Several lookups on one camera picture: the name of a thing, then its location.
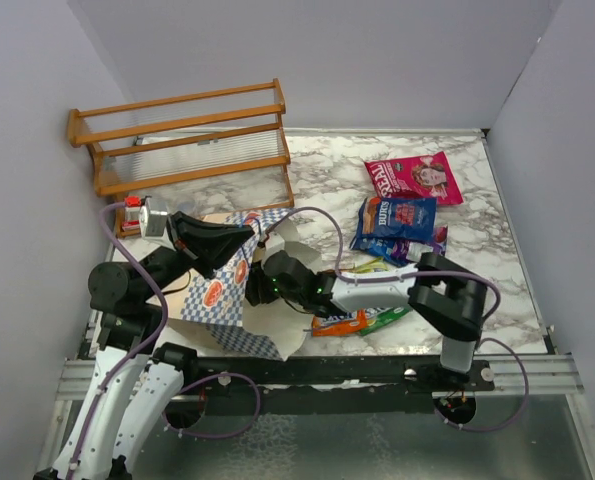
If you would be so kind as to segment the blue checkered paper bag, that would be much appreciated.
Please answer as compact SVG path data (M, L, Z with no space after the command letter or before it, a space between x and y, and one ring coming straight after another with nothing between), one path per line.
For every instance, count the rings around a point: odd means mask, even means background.
M272 239L286 241L287 252L304 254L304 263L319 266L321 255L300 242L296 225L283 218L289 208L214 213L203 217L209 223L248 225L253 237L219 269L211 280L192 270L173 283L184 290L167 297L169 319L162 338L190 346L202 353L224 352L285 361L302 347L309 336L312 316L291 309L276 298L251 305L245 291L252 284L254 250L265 230L281 225Z

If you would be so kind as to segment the orange red Fox's packet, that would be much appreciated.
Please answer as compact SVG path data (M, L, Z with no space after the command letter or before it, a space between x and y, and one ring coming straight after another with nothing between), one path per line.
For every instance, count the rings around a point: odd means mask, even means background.
M357 333L367 326L366 312L359 310L340 317L314 317L310 332L313 336L345 336Z

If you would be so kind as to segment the green yellow snack packet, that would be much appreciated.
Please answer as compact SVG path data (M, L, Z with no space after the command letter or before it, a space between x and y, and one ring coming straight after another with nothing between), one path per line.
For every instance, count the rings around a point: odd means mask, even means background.
M349 270L349 273L368 274L388 271L387 263L381 258L371 260L369 262L356 265ZM385 328L386 326L400 320L406 316L411 309L409 307L397 308L374 308L366 309L357 314L356 320L350 323L350 332L357 333L361 336L366 336L377 330Z

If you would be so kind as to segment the blue Kettle chips bag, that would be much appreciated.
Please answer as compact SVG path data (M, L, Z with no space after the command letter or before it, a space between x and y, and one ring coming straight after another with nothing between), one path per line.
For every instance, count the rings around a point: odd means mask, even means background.
M351 241L349 248L374 257L383 257L384 259L390 258L392 254L392 246L387 239L355 236Z

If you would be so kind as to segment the purple snack packet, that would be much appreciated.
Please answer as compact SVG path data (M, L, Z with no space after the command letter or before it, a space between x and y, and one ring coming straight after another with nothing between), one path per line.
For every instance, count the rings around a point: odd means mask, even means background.
M447 250L448 226L437 226L433 229L431 239L426 242L408 239L397 239L388 248L386 261L401 267L417 263L425 253L444 255Z

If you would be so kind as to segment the blue Burts chips bag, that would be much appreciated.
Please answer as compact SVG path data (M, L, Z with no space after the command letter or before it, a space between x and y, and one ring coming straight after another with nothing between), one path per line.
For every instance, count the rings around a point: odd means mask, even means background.
M362 240L430 241L436 210L435 198L366 198L358 210L350 248Z

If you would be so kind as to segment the pink Real crisps bag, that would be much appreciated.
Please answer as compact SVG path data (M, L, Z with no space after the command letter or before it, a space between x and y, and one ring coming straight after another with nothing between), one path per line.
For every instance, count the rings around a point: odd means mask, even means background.
M463 203L463 197L444 152L364 163L381 198L435 198L439 206Z

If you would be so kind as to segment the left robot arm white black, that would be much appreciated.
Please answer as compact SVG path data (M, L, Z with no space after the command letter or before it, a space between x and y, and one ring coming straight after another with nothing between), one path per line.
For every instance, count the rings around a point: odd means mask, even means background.
M88 278L101 313L90 385L52 465L38 479L129 479L137 457L171 399L200 385L192 349L155 346L169 312L164 287L190 271L213 278L254 235L249 225L214 224L142 201L139 228L156 249L136 260L97 265Z

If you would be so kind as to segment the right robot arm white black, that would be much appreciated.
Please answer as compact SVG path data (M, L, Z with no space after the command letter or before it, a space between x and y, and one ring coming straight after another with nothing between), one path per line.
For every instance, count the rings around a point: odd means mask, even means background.
M254 264L245 298L252 306L281 299L319 318L409 307L442 335L436 378L444 389L458 391L473 376L474 352L493 313L485 309L490 292L497 307L500 293L491 282L435 253L392 271L357 274L315 273L280 251Z

